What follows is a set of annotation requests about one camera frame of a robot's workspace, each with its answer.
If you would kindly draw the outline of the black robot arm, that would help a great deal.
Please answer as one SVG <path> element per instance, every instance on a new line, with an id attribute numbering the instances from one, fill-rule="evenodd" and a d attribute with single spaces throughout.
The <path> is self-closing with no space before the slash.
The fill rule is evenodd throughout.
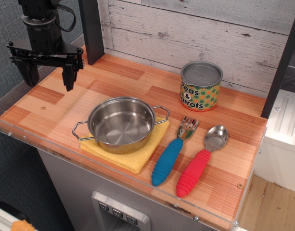
<path id="1" fill-rule="evenodd" d="M 39 82 L 38 66 L 61 67 L 63 83 L 71 91 L 77 79 L 77 72 L 84 67 L 82 48 L 66 43 L 62 32 L 70 32 L 76 25 L 74 20 L 68 29 L 60 24 L 58 11 L 71 14 L 74 11 L 60 4 L 58 0 L 20 0 L 21 16 L 28 31 L 28 39 L 9 41 L 14 63 L 25 83 L 34 87 Z"/>

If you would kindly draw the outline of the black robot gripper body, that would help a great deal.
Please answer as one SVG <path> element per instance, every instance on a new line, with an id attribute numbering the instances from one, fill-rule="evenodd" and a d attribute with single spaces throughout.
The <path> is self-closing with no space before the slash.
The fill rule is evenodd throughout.
<path id="1" fill-rule="evenodd" d="M 83 69 L 83 49 L 66 43 L 59 28 L 28 28 L 28 39 L 9 41 L 11 62 L 33 65 L 63 67 L 72 64 L 76 70 Z"/>

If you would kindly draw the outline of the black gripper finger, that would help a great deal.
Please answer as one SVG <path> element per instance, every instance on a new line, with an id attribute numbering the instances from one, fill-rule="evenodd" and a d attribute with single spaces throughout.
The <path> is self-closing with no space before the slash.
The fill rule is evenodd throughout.
<path id="1" fill-rule="evenodd" d="M 63 83 L 67 91 L 71 91 L 77 79 L 77 68 L 73 64 L 63 66 Z"/>
<path id="2" fill-rule="evenodd" d="M 36 86 L 39 81 L 37 66 L 24 62 L 23 60 L 16 60 L 16 65 L 25 83 L 30 87 Z"/>

